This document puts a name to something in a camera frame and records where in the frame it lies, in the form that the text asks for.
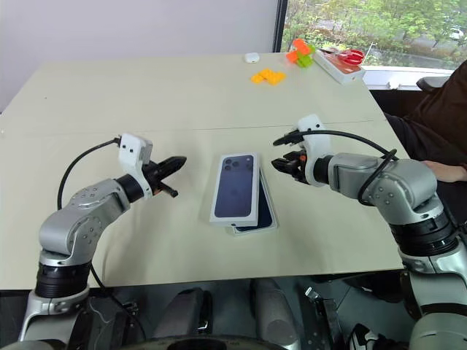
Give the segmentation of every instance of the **gray floor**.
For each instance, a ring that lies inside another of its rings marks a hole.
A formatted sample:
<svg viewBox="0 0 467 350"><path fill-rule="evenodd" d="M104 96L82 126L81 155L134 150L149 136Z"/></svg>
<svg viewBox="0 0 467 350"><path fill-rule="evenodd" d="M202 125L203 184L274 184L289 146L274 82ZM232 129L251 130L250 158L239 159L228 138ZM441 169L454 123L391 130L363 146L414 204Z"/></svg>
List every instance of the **gray floor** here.
<svg viewBox="0 0 467 350"><path fill-rule="evenodd" d="M397 341L407 341L414 322L399 304L378 300L367 292L350 287L343 281L314 283L308 277L275 279L284 291L299 326L303 327L297 296L297 287L312 286L324 298L333 298L338 306L341 327L347 338L358 322L374 332ZM164 308L171 299L185 289L200 287L209 290L213 297L214 333L255 337L255 320L250 312L250 280L214 281L193 284L167 284L157 286L121 287L116 296L126 301L136 301L140 319L148 335L155 329ZM0 297L0 346L15 341L24 312L24 297ZM90 349L108 349L115 307L109 300L93 298L96 314Z"/></svg>

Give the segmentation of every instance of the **wall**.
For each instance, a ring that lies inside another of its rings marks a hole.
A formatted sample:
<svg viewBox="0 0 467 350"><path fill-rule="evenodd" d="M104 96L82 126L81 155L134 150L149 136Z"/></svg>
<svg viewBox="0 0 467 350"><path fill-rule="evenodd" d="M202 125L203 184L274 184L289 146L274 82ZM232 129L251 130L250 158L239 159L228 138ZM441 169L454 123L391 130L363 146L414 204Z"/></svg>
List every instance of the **wall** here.
<svg viewBox="0 0 467 350"><path fill-rule="evenodd" d="M1 0L0 111L45 61L270 52L277 0Z"/></svg>

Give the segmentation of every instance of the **table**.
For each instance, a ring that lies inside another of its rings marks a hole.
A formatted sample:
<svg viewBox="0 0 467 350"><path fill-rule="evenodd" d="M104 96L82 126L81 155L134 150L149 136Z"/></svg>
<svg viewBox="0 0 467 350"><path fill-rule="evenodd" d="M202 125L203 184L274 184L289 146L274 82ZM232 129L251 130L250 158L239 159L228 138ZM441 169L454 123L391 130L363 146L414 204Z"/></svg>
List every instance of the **table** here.
<svg viewBox="0 0 467 350"><path fill-rule="evenodd" d="M255 85L264 68L283 71L276 86ZM38 229L55 210L58 183L83 150L122 132L153 140L153 160L188 161L166 183L177 198L135 203L107 228L94 265L105 284L161 284L400 268L389 227L375 208L294 182L270 160L298 119L316 113L328 129L369 137L406 154L362 82L339 85L319 66L300 69L283 54L141 58L49 63L0 117L0 289L30 289ZM332 138L336 152L378 155ZM275 231L233 237L209 224L221 154L259 152L279 221ZM87 156L63 194L122 175L117 148ZM90 285L95 286L90 278Z"/></svg>

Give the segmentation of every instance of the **black cable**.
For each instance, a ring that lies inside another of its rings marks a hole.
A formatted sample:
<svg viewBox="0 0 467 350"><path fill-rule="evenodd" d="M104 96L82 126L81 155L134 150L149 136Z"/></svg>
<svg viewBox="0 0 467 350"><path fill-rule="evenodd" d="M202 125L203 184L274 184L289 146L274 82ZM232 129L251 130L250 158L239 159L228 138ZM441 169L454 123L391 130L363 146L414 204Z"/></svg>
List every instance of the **black cable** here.
<svg viewBox="0 0 467 350"><path fill-rule="evenodd" d="M358 203L364 205L364 206L374 206L373 204L369 203L368 201L365 201L363 199L363 194L365 193L366 189L368 186L376 179L376 177L386 168L387 164L391 160L396 160L394 157L395 153L397 152L396 149L390 150L384 157L385 159L382 161L381 164L376 168L376 170L370 175L370 177L362 184L362 187L360 187L358 191Z"/></svg>
<svg viewBox="0 0 467 350"><path fill-rule="evenodd" d="M347 137L349 139L354 139L354 140L363 142L364 144L367 144L370 147L373 147L374 149L377 149L383 155L387 155L387 154L390 153L385 148L379 146L376 142L373 142L372 140L365 139L364 137L359 136L359 135L355 135L354 133L345 133L344 131L334 131L334 130L299 131L299 132L296 132L296 133L285 135L281 139L277 139L276 141L274 141L273 145L274 146L279 146L280 144L288 144L288 143L290 143L289 140L294 140L295 138L297 138L299 136L305 136L305 135L334 135L334 136Z"/></svg>
<svg viewBox="0 0 467 350"><path fill-rule="evenodd" d="M72 172L72 169L73 167L81 160L83 159L86 155L90 154L91 152L94 152L100 148L103 148L105 146L108 146L110 144L120 144L120 138L119 137L116 137L110 141L107 141L107 142L104 142L102 144L98 144L97 146L94 146L94 147L91 147L90 149L88 149L87 151L84 151L83 153L81 153L80 155L78 155L72 162L71 164L68 166L68 168L66 168L65 170L65 174L63 174L63 177L61 178L61 181L60 181L60 186L58 187L58 194L57 194L57 209L58 210L61 210L62 209L62 197L63 197L63 189L65 188L65 184L66 184L66 180L68 179L68 176L70 175L70 173ZM90 264L90 272L92 273L94 279L96 280L97 284L99 285L99 287L101 288L101 291L108 297L110 298L111 301L114 302L114 304L116 306L118 306L119 308L122 309L122 311L124 311L131 319L133 319L133 321L137 324L139 330L141 331L141 334L144 338L144 340L147 340L147 337L146 337L146 332L144 331L144 328L141 324L141 322L138 320L138 318L133 315L105 286L104 284L102 283L101 279L99 278L99 276L97 276L97 272L96 270L94 269L94 266L93 266L93 263L91 262Z"/></svg>

